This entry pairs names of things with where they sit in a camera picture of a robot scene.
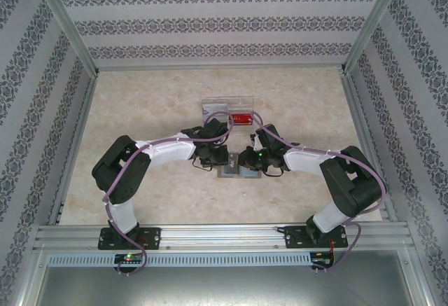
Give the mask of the silver VIP card stack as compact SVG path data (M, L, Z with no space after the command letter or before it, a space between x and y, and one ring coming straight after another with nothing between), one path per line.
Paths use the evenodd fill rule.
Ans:
M204 119L207 119L213 113L216 113L219 111L227 112L228 104L227 103L208 103L208 104L202 105L202 115L203 115Z

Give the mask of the aluminium frame rail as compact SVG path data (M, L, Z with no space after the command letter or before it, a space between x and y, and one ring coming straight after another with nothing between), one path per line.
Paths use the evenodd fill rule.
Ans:
M415 247L404 222L360 222L348 225L346 238L354 251L403 250ZM274 224L159 225L160 252L254 252L288 249ZM44 225L37 229L31 249L48 253L97 252L100 225Z

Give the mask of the taupe leather card holder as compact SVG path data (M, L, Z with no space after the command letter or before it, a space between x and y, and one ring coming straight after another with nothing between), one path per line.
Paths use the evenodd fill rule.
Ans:
M238 177L224 177L222 175L223 168L225 165L220 165L217 167L217 177L218 178L226 178L226 179L260 179L261 171L253 171L251 169L242 167L239 165L239 176Z

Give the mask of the black VIP card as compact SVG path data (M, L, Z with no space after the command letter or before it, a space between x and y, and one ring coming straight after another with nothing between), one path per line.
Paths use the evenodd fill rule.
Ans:
M239 176L239 165L238 165L238 154L229 153L227 164L223 168L222 175L224 177L238 177Z

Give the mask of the small controller circuit board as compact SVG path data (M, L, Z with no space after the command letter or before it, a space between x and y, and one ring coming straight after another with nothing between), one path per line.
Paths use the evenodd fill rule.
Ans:
M335 256L333 252L311 252L312 265L317 268L329 268L334 264Z
M116 254L114 257L115 265L140 265L144 257L140 253Z

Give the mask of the clear acrylic card stand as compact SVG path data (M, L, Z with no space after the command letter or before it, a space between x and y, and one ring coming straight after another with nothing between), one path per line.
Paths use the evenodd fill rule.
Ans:
M210 121L212 118L216 118L222 123L229 123L229 114L230 113L252 113L254 110L254 99L253 97L245 97L245 96L233 96L233 97L209 97L202 100L203 104L208 103L227 103L228 110L227 112L219 111L213 113L207 119L204 119L202 116L203 122ZM246 134L251 133L253 131L253 125L251 126L233 126L231 134Z

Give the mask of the grey metal sheet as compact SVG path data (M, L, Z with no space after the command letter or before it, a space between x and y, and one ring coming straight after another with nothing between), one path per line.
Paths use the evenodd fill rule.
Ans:
M40 267L22 306L434 306L394 258L340 269L155 267L121 277L109 267Z

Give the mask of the red VIP card stack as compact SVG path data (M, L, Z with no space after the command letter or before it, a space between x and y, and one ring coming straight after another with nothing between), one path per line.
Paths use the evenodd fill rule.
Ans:
M253 117L250 113L231 113L229 116L229 123L235 126L251 126L253 124Z

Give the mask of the aluminium frame post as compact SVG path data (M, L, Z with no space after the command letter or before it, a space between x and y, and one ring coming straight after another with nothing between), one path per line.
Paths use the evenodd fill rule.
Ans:
M376 0L372 10L361 27L359 35L356 37L349 54L347 55L342 67L338 70L341 76L347 75L353 70L353 67L361 56L367 42L379 24L382 16L387 10L391 0Z
M46 0L62 31L66 34L89 76L97 77L98 68L62 0Z

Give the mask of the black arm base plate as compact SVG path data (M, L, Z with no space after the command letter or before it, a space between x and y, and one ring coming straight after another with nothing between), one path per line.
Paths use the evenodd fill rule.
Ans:
M158 250L160 243L160 228L143 228L139 225L126 235L145 250ZM97 245L99 250L135 250L137 247L123 238L115 228L102 228Z
M305 225L287 225L277 227L276 231L284 236L287 249L317 249L330 248L344 249L348 247L346 230L339 225L328 233L308 232Z

